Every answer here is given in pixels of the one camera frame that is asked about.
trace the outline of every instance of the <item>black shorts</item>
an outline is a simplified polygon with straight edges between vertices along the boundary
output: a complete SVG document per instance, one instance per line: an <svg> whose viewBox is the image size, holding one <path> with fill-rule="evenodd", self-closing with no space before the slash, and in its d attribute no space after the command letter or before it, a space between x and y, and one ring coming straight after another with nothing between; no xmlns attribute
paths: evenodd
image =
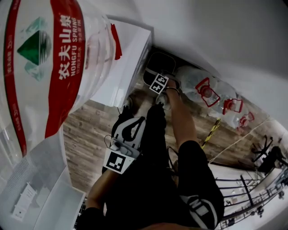
<svg viewBox="0 0 288 230"><path fill-rule="evenodd" d="M77 229L140 229L163 222L214 229L224 201L199 144L188 141L179 149L178 188L169 170L150 161L139 157L107 194L106 216L89 208Z"/></svg>

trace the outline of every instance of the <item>leg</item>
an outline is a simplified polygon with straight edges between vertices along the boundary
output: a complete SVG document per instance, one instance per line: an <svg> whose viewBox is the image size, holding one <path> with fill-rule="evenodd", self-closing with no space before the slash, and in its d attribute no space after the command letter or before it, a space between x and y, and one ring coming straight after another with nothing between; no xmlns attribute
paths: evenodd
<svg viewBox="0 0 288 230"><path fill-rule="evenodd" d="M168 84L170 87L176 87L175 82L171 80ZM178 148L186 141L197 142L195 124L189 109L184 105L176 90L168 89L167 95L171 105L172 126Z"/></svg>
<svg viewBox="0 0 288 230"><path fill-rule="evenodd" d="M175 87L169 81L168 86ZM179 148L178 193L189 207L190 221L205 229L214 229L224 215L224 199L207 164L207 158L197 143L196 128L188 108L178 93L167 90L172 112L172 126ZM199 216L195 209L206 210Z"/></svg>
<svg viewBox="0 0 288 230"><path fill-rule="evenodd" d="M162 105L152 106L146 118L146 126L142 136L140 148L142 159L149 164L168 167L169 159L165 142L165 113Z"/></svg>

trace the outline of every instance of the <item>plastic water bottle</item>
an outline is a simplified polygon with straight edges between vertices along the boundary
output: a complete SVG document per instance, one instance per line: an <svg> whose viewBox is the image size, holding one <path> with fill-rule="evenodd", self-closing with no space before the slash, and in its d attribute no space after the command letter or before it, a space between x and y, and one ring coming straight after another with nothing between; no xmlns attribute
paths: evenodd
<svg viewBox="0 0 288 230"><path fill-rule="evenodd" d="M22 157L101 87L115 41L86 0L0 1L0 11L1 190Z"/></svg>
<svg viewBox="0 0 288 230"><path fill-rule="evenodd" d="M235 115L230 126L233 128L244 128L247 127L250 122L254 120L254 114L249 111L249 109L243 105L241 113Z"/></svg>
<svg viewBox="0 0 288 230"><path fill-rule="evenodd" d="M223 81L218 81L215 92L219 95L220 100L211 108L219 114L225 115L229 110L241 113L243 100L237 95L235 89Z"/></svg>
<svg viewBox="0 0 288 230"><path fill-rule="evenodd" d="M191 101L204 102L207 107L211 107L220 100L213 90L217 80L207 71L182 66L177 70L176 78L180 81L182 92Z"/></svg>

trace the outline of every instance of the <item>hand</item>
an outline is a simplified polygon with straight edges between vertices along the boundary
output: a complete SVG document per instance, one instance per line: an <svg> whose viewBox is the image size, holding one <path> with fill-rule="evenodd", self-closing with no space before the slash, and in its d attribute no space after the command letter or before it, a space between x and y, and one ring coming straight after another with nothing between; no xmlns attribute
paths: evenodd
<svg viewBox="0 0 288 230"><path fill-rule="evenodd" d="M174 80L172 80L172 79L169 79L168 82L167 82L167 86L176 88L176 82Z"/></svg>

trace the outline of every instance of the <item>white sneaker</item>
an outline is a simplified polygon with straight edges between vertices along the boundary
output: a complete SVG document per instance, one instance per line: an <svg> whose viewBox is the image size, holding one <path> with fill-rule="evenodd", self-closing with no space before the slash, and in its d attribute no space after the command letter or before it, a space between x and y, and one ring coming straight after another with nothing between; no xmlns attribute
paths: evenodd
<svg viewBox="0 0 288 230"><path fill-rule="evenodd" d="M168 103L168 97L166 93L161 93L157 98L156 102L157 105L162 105L163 109L170 110L170 104Z"/></svg>
<svg viewBox="0 0 288 230"><path fill-rule="evenodd" d="M125 101L124 101L124 104L122 106L122 109L124 108L128 108L128 109L131 109L133 106L133 100L132 98L129 96Z"/></svg>

